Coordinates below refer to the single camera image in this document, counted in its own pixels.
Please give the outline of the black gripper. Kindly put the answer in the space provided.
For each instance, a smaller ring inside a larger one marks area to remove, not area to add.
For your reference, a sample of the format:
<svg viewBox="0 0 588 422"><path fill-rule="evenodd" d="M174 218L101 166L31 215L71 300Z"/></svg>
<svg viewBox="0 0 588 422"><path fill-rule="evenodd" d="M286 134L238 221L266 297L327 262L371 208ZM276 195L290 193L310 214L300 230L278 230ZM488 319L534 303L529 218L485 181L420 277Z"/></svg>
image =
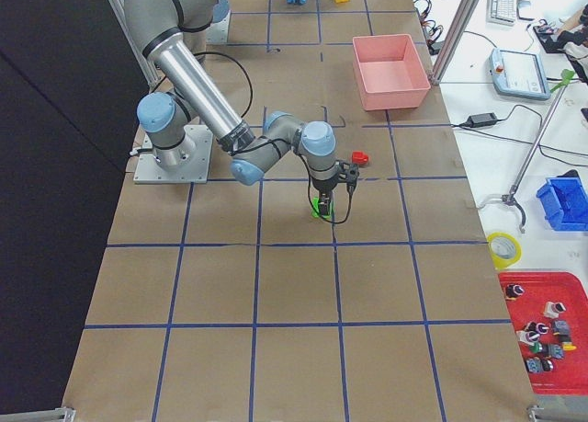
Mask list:
<svg viewBox="0 0 588 422"><path fill-rule="evenodd" d="M354 194L359 178L357 164L335 160L327 170L319 171L311 166L309 170L311 184L321 194L321 215L331 214L331 194L339 184L345 184L347 192Z"/></svg>

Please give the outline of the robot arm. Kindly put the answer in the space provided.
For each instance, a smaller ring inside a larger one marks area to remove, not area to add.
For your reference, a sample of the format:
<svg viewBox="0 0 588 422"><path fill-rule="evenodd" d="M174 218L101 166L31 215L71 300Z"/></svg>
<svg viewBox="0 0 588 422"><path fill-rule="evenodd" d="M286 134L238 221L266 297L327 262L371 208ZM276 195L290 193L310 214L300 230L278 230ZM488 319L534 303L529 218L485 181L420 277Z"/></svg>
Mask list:
<svg viewBox="0 0 588 422"><path fill-rule="evenodd" d="M228 0L124 0L131 40L174 86L170 93L155 92L140 101L140 124L156 151L182 149L180 112L190 119L200 117L232 157L234 178L247 186L262 180L284 155L294 153L306 167L308 186L318 192L313 211L329 221L334 189L345 184L347 192L354 193L359 176L357 165L337 159L332 126L276 111L266 120L262 136L255 136L184 42L185 34L204 31L229 12Z"/></svg>

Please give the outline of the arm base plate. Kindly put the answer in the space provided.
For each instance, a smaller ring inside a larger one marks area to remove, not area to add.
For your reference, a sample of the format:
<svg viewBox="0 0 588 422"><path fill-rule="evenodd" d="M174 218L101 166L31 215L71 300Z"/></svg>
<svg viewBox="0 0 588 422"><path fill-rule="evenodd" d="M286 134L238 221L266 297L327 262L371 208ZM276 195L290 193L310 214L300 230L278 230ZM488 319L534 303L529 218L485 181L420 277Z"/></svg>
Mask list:
<svg viewBox="0 0 588 422"><path fill-rule="evenodd" d="M205 125L188 124L185 138L175 149L153 147L145 135L133 181L136 184L205 184L209 176L212 132Z"/></svg>

